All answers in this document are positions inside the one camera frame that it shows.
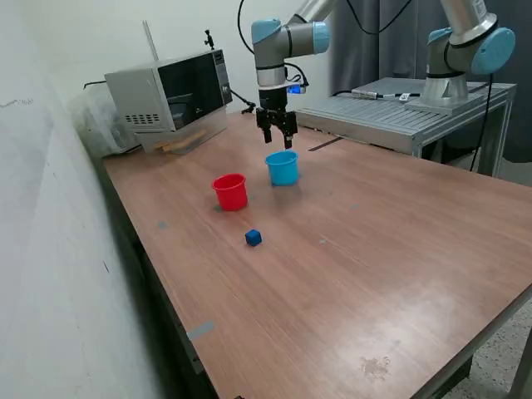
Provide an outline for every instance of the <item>robotic arm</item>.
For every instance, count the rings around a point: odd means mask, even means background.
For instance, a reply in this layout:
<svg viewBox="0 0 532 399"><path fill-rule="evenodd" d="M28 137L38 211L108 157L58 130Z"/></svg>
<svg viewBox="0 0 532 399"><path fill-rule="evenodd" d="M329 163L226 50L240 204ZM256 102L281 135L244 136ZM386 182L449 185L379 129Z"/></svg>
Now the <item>robotic arm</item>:
<svg viewBox="0 0 532 399"><path fill-rule="evenodd" d="M285 148L292 147L298 127L295 113L286 112L286 87L290 83L284 60L328 49L329 30L323 19L336 1L307 0L287 25L269 19L251 27L260 99L257 126L263 130L266 143L271 142L271 125L275 125L283 132ZM514 33L498 27L497 16L487 12L484 0L441 0L441 5L451 27L429 36L427 82L421 100L432 104L466 99L464 73L497 71L515 47Z"/></svg>
<svg viewBox="0 0 532 399"><path fill-rule="evenodd" d="M278 19L256 21L251 26L260 99L257 126L266 143L272 141L271 126L275 125L283 132L284 148L292 147L298 125L295 113L286 112L286 88L290 83L286 81L284 60L328 49L329 30L322 20L336 1L308 0L284 26Z"/></svg>

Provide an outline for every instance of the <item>blue light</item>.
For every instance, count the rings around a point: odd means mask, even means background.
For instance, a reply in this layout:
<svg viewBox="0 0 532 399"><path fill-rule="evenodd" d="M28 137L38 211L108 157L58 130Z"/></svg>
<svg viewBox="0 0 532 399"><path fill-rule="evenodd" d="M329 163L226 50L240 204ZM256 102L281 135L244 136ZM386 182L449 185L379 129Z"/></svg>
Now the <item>blue light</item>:
<svg viewBox="0 0 532 399"><path fill-rule="evenodd" d="M288 86L286 88L286 92L288 94L301 94L301 86L300 85Z"/></svg>

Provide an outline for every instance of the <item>tape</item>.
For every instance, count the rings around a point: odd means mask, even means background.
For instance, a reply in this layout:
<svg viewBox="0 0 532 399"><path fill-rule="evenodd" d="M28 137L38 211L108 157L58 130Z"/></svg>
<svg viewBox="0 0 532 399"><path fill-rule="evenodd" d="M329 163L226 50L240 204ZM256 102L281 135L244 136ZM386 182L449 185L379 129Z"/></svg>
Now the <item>tape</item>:
<svg viewBox="0 0 532 399"><path fill-rule="evenodd" d="M214 323L207 322L195 328L194 330L187 332L186 336L189 338L190 341L192 341L193 339L196 339L198 337L201 337L203 334L208 333L213 328L214 328Z"/></svg>

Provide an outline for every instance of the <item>floor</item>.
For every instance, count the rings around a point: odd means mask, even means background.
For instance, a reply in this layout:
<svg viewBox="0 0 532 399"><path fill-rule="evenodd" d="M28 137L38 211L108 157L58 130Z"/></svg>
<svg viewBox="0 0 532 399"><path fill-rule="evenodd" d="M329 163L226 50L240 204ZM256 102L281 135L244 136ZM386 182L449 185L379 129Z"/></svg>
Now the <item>floor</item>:
<svg viewBox="0 0 532 399"><path fill-rule="evenodd" d="M471 157L456 164L469 169ZM532 163L512 164L503 160L500 178L532 186ZM473 358L470 378L466 378L445 399L502 399L510 390L517 366L532 326L532 301L509 320Z"/></svg>

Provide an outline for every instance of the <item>blue cube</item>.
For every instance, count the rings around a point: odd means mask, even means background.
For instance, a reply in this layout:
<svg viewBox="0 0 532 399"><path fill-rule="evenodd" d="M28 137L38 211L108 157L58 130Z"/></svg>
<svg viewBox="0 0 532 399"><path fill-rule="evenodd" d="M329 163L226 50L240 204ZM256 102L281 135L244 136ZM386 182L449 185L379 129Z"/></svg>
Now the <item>blue cube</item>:
<svg viewBox="0 0 532 399"><path fill-rule="evenodd" d="M262 241L263 238L260 236L260 232L258 230L253 229L246 233L246 243L248 243L248 245L256 247Z"/></svg>

